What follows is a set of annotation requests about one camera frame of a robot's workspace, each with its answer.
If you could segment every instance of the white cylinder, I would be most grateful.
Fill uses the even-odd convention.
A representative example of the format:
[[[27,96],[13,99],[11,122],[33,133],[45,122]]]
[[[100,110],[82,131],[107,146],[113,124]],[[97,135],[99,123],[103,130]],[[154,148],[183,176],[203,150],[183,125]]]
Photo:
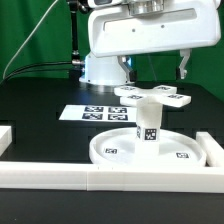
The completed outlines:
[[[137,109],[136,123],[142,128],[160,128],[162,120],[162,108],[160,103],[151,103]]]

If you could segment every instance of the white block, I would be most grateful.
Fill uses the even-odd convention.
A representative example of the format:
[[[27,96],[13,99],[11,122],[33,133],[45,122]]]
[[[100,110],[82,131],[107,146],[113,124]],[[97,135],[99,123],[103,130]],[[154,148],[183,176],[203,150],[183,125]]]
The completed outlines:
[[[0,188],[86,190],[91,165],[1,162]]]
[[[197,132],[196,141],[207,154],[209,166],[224,167],[224,150],[208,132]]]
[[[0,126],[0,156],[12,142],[12,131],[10,126]]]
[[[88,191],[123,191],[124,172],[112,166],[94,166],[87,175]]]

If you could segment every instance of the black square marker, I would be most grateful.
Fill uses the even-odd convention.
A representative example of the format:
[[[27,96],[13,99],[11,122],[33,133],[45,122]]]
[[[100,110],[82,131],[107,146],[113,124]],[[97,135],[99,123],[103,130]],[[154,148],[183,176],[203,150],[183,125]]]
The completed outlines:
[[[180,95],[170,95],[168,97],[173,98],[173,99],[181,99],[181,98],[183,98],[183,96],[180,96]]]
[[[176,153],[177,158],[181,158],[181,159],[189,159],[189,154],[185,153],[185,152],[177,152]]]
[[[84,113],[82,119],[85,120],[102,120],[103,114]]]
[[[107,148],[107,149],[105,149],[105,153],[107,153],[107,154],[117,154],[118,150]]]
[[[104,107],[86,106],[85,112],[103,112]]]
[[[134,100],[139,100],[141,98],[143,98],[143,96],[138,96],[138,95],[131,95],[128,97],[129,99],[134,99]]]
[[[127,121],[128,116],[125,114],[109,114],[108,120],[109,121]]]
[[[116,114],[126,114],[127,108],[125,107],[109,107],[109,113],[116,113]]]
[[[156,129],[145,129],[145,140],[155,141],[157,139]]]

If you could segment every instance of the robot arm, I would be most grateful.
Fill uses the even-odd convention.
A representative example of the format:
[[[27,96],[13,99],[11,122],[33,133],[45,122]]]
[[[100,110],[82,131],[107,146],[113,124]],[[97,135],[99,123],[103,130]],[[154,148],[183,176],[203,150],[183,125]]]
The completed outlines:
[[[96,57],[180,50],[177,76],[185,78],[191,48],[220,37],[221,0],[89,0],[89,41]]]

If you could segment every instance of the black table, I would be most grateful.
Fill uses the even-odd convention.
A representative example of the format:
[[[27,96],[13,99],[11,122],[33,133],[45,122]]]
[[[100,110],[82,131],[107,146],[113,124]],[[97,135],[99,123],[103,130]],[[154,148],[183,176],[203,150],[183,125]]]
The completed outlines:
[[[161,83],[139,82],[141,88]],[[169,83],[191,104],[164,107],[162,128],[195,137],[208,131],[224,146],[224,104],[198,85]],[[0,124],[13,143],[2,161],[91,163],[89,141],[133,123],[59,121],[65,105],[118,106],[112,93],[80,89],[68,79],[16,78],[0,87]],[[0,189],[0,223],[224,223],[224,195]]]

